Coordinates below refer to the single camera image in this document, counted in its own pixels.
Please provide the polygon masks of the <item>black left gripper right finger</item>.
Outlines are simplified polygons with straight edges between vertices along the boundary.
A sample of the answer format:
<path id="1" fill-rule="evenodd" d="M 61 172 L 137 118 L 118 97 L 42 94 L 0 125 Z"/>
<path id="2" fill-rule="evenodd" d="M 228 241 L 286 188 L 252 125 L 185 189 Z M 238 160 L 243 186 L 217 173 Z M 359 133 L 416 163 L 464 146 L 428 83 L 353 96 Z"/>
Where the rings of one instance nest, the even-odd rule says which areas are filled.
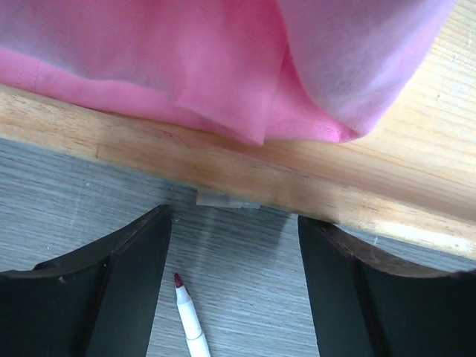
<path id="1" fill-rule="evenodd" d="M 475 272 L 404 260 L 305 216 L 298 235 L 321 356 L 473 356 Z"/>

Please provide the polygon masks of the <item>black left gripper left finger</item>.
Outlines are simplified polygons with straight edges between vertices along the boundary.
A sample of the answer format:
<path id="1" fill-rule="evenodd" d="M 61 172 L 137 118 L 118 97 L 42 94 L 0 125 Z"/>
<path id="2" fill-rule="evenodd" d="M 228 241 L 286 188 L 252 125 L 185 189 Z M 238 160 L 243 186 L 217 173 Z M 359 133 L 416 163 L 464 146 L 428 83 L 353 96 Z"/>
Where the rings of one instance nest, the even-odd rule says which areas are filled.
<path id="1" fill-rule="evenodd" d="M 29 271 L 1 273 L 3 356 L 145 356 L 171 237 L 160 205 Z"/>

